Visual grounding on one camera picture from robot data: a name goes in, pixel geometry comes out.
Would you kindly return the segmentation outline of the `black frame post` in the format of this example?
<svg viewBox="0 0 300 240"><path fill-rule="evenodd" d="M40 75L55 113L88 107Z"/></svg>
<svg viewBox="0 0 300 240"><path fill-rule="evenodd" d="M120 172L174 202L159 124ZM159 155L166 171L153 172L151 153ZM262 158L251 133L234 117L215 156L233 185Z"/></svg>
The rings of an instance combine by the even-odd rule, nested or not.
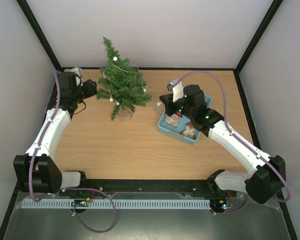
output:
<svg viewBox="0 0 300 240"><path fill-rule="evenodd" d="M270 4L267 12L265 13L262 21L260 22L256 32L254 33L251 41L249 42L247 48L245 49L242 57L240 58L236 68L235 74L239 75L240 72L243 70L245 64L249 60L251 54L255 50L256 46L258 45L260 39L262 38L263 34L265 33L266 29L268 28L269 24L271 23L272 19L276 15L278 9L280 8L283 0L273 0Z"/></svg>
<svg viewBox="0 0 300 240"><path fill-rule="evenodd" d="M56 70L61 71L63 68L61 67L61 64L59 63L51 45L49 44L28 2L26 0L16 0L16 2L18 3L21 11L26 17L28 23L30 24L33 32L35 33L37 39L39 40L41 46L43 47L45 53L47 54L50 62L52 63L52 65Z"/></svg>

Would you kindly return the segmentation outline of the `black frame post left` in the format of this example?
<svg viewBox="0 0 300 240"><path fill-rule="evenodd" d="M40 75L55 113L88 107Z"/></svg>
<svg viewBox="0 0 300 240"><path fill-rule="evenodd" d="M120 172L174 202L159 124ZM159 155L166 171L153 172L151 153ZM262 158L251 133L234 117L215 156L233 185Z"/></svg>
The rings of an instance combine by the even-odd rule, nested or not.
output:
<svg viewBox="0 0 300 240"><path fill-rule="evenodd" d="M18 3L21 11L26 17L28 23L30 24L33 32L35 33L37 39L39 40L41 46L43 47L45 53L47 54L50 62L52 63L52 65L56 70L61 71L63 68L61 67L61 64L59 63L51 45L49 44L28 2L26 0L16 0L16 2Z"/></svg>

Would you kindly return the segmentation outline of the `gingerbread man ornament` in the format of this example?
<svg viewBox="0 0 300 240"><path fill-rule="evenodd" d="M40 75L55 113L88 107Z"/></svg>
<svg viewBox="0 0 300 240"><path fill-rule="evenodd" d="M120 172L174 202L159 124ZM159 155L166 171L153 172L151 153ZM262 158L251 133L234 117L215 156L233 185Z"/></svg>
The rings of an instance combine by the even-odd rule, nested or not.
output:
<svg viewBox="0 0 300 240"><path fill-rule="evenodd" d="M195 140L196 139L195 131L196 128L194 127L194 125L191 122L188 122L185 124L185 129L183 129L179 134Z"/></svg>

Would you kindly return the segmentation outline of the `wooden heart ornament red bow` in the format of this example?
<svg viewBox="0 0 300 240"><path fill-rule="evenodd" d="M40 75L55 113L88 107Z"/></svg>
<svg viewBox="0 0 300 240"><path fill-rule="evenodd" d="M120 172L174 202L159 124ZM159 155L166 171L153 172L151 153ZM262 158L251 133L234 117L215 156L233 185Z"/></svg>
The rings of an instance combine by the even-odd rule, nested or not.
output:
<svg viewBox="0 0 300 240"><path fill-rule="evenodd" d="M170 116L166 116L164 121L171 127L177 128L179 125L179 118L182 118L182 116L177 112L175 114L172 114Z"/></svg>

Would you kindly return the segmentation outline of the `small green christmas tree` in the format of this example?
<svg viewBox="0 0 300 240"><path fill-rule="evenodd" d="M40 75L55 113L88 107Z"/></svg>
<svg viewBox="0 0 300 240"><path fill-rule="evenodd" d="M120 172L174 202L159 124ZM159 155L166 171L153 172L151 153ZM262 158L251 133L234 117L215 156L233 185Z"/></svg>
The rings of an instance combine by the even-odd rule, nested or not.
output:
<svg viewBox="0 0 300 240"><path fill-rule="evenodd" d="M113 103L110 112L113 121L121 109L129 108L134 113L136 107L145 107L152 96L147 93L148 85L138 67L131 64L129 58L123 58L109 38L103 37L102 43L107 66L100 68L96 98Z"/></svg>

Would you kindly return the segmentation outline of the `light blue plastic basket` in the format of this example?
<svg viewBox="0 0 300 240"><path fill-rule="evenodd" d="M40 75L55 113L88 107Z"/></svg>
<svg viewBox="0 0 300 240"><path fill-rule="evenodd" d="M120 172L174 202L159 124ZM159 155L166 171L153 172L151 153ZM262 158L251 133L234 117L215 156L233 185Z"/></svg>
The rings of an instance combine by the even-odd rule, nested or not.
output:
<svg viewBox="0 0 300 240"><path fill-rule="evenodd" d="M172 137L176 140L185 142L187 144L194 145L199 140L199 137L201 135L201 133L198 130L195 130L195 136L196 136L195 140L191 139L191 138L188 138L188 137L185 137L185 136L180 134L180 132L185 129L186 124L191 121L188 117L186 117L184 115L184 110L186 108L186 100L187 100L187 97L184 98L183 114L179 113L182 117L179 118L177 128L171 127L165 122L165 117L171 116L171 115L167 115L165 113L165 108L164 108L164 112L160 116L160 120L157 124L157 127L158 127L159 132L164 134L164 135L170 136L170 137Z"/></svg>

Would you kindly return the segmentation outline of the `round wooden tree base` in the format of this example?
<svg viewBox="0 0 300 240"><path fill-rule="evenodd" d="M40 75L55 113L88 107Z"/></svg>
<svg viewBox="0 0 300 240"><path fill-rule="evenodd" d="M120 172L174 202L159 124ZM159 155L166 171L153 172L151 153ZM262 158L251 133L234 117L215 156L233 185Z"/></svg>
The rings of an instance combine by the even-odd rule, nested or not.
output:
<svg viewBox="0 0 300 240"><path fill-rule="evenodd" d="M122 108L118 112L116 118L119 121L126 122L126 121L129 121L133 117L133 115L134 115L134 113L130 108L125 108L125 109Z"/></svg>

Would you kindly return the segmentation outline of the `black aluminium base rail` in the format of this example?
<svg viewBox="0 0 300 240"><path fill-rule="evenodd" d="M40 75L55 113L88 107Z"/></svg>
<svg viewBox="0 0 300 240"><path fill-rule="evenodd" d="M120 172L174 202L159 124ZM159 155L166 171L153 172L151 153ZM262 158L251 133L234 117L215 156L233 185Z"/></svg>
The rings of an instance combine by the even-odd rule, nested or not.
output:
<svg viewBox="0 0 300 240"><path fill-rule="evenodd" d="M114 193L179 193L193 197L217 198L237 196L235 190L212 193L207 180L131 180L131 179L84 179L78 188L93 188L107 194Z"/></svg>

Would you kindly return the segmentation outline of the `black frame post right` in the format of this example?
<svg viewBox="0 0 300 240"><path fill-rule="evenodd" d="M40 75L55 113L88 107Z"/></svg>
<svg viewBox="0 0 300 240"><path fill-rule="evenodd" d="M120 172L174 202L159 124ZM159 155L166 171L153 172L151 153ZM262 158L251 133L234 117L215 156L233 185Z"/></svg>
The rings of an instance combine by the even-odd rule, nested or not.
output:
<svg viewBox="0 0 300 240"><path fill-rule="evenodd" d="M245 49L242 57L240 58L236 68L235 74L239 75L240 72L243 70L245 64L249 60L251 54L255 50L256 46L258 45L260 39L262 38L263 34L265 33L266 29L268 28L269 24L271 23L272 19L276 15L278 9L280 8L283 0L273 0L270 4L267 12L265 13L262 21L260 22L256 32L254 33L251 41L249 42L247 48Z"/></svg>

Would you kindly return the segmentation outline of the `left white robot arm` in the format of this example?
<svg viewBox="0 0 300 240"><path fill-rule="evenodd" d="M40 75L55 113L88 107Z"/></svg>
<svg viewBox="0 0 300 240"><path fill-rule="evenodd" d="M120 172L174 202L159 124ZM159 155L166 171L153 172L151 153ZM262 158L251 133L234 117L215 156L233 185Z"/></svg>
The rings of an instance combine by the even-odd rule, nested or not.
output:
<svg viewBox="0 0 300 240"><path fill-rule="evenodd" d="M97 93L95 81L82 81L82 69L60 72L53 89L42 127L24 155L17 155L13 167L22 192L54 194L65 188L78 187L82 171L61 171L55 153L63 131L70 123L79 104Z"/></svg>

